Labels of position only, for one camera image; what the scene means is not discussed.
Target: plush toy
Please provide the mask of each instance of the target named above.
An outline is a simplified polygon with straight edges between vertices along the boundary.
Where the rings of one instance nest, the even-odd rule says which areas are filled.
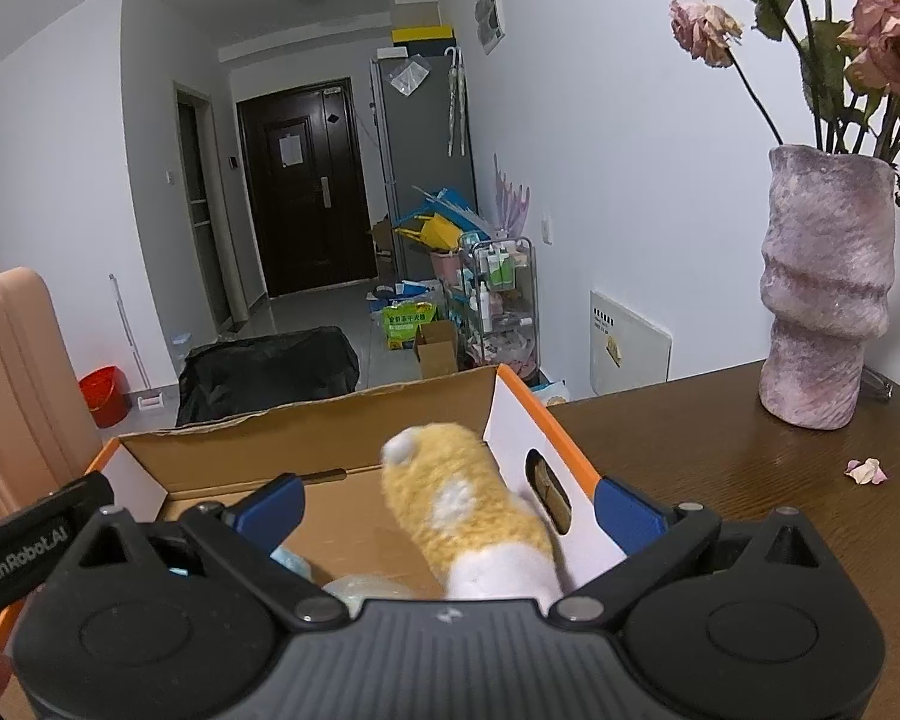
[[[545,614],[562,597],[546,526],[472,431],[408,428],[381,456],[386,504],[447,598],[535,598]]]

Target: red trash bin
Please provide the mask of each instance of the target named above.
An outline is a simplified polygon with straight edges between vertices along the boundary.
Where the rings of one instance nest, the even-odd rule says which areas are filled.
[[[98,428],[113,427],[130,412],[127,377],[115,365],[84,376],[80,380],[80,391]]]

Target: blue gripper pad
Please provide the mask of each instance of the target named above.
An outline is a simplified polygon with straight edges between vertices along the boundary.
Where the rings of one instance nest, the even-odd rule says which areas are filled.
[[[221,520],[269,555],[303,522],[304,509],[303,480],[284,473],[229,507]]]
[[[597,483],[593,511],[601,530],[626,555],[656,541],[670,526],[667,509],[653,504],[635,490],[607,477]]]

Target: yellow bag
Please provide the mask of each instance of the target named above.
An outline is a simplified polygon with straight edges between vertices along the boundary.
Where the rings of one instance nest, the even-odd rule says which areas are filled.
[[[460,244],[463,230],[456,224],[453,224],[448,218],[439,214],[434,214],[432,217],[416,218],[423,221],[423,227],[420,227],[419,230],[398,227],[394,229],[394,232],[401,234],[404,238],[420,242],[425,247],[438,251],[453,251]]]

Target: doorway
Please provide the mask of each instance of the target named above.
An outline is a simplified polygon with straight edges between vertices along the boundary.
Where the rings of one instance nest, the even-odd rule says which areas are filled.
[[[269,295],[375,277],[350,79],[246,100],[237,113]]]
[[[221,333],[245,322],[247,300],[230,240],[210,101],[176,89],[176,120],[197,262],[214,327]]]

